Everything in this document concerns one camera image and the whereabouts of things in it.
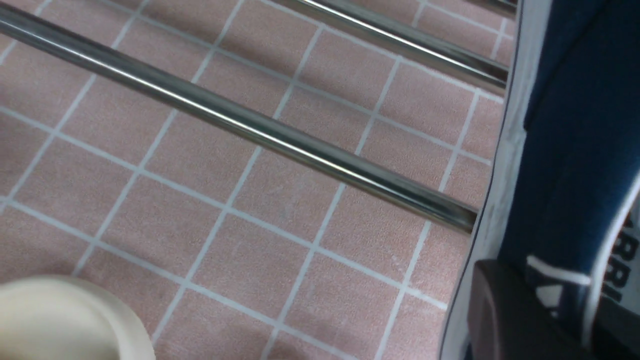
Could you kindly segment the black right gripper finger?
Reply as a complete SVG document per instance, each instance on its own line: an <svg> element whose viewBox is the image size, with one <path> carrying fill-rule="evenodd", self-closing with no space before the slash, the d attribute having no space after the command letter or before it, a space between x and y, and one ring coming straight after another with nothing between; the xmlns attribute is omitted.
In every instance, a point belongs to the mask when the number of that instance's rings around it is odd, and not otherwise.
<svg viewBox="0 0 640 360"><path fill-rule="evenodd" d="M469 360L637 360L639 317L605 298L590 350L566 333L523 279L496 260L474 264L467 324Z"/></svg>

